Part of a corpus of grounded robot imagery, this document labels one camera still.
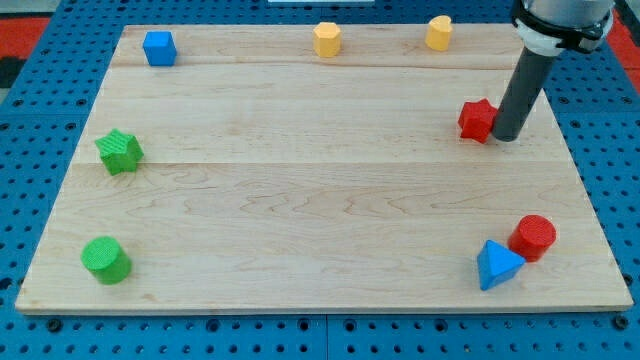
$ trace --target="green block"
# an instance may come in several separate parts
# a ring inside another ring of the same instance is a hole
[[[80,259],[84,267],[105,285],[119,283],[131,272],[131,259],[110,236],[91,240],[82,250]]]
[[[123,134],[118,129],[96,140],[96,145],[100,150],[100,159],[111,175],[136,171],[138,161],[144,156],[136,137]]]

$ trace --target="yellow block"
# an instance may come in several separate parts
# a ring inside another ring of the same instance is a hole
[[[334,57],[340,52],[342,36],[336,23],[321,22],[313,29],[313,50],[320,57]]]
[[[429,21],[424,42],[433,50],[446,51],[449,48],[452,32],[451,18],[446,15],[437,16]]]

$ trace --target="black cylindrical rod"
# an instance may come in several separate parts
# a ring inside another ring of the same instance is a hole
[[[555,56],[538,55],[526,47],[522,50],[491,130],[496,139],[513,141],[518,138],[555,59]]]

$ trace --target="blue triangular prism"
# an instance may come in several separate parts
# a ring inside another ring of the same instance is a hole
[[[477,260],[482,290],[511,279],[526,262],[522,256],[493,240],[487,240]]]

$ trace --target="wooden table surface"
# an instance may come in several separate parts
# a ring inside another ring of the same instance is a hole
[[[27,314],[495,313],[632,304],[542,95],[514,143],[458,137],[465,101],[498,105],[522,43],[510,25],[344,25],[338,57],[313,26],[128,26],[21,288]],[[168,29],[176,65],[146,65]],[[136,173],[108,175],[94,141],[135,134]],[[476,255],[518,220],[558,240],[479,289]],[[100,285],[83,246],[133,260]]]

